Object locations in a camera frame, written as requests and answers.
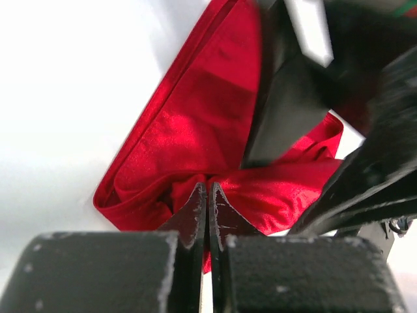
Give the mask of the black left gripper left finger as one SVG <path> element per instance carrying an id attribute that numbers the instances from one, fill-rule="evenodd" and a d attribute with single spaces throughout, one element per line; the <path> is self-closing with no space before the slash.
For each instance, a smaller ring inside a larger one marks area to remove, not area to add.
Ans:
<path id="1" fill-rule="evenodd" d="M 1 296 L 2 312 L 199 312 L 207 191 L 154 231 L 35 237 Z"/>

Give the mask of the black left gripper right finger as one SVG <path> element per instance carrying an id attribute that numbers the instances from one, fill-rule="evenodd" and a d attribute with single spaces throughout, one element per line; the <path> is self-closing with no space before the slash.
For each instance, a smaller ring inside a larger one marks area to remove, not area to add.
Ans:
<path id="1" fill-rule="evenodd" d="M 267 237 L 208 196 L 215 312 L 406 312 L 380 249 L 361 237 Z"/>

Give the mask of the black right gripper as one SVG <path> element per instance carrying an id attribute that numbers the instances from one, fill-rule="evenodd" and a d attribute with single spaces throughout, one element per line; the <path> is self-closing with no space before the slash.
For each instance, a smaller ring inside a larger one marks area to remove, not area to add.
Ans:
<path id="1" fill-rule="evenodd" d="M 258 1 L 262 60 L 240 167 L 267 166 L 323 120 L 283 1 Z M 313 67 L 324 101 L 364 137 L 290 229 L 291 235 L 360 236 L 389 255 L 397 221 L 416 217 L 416 19 L 363 2 L 324 4 L 334 60 Z"/>

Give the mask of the red cloth napkin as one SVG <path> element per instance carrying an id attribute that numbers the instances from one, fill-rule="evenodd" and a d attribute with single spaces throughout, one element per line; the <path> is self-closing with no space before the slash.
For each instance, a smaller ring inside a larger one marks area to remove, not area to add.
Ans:
<path id="1" fill-rule="evenodd" d="M 93 197 L 123 231 L 155 230 L 198 183 L 218 182 L 266 235 L 289 229 L 340 165 L 343 124 L 332 114 L 265 168 L 243 170 L 261 74 L 253 1 L 211 1 Z"/>

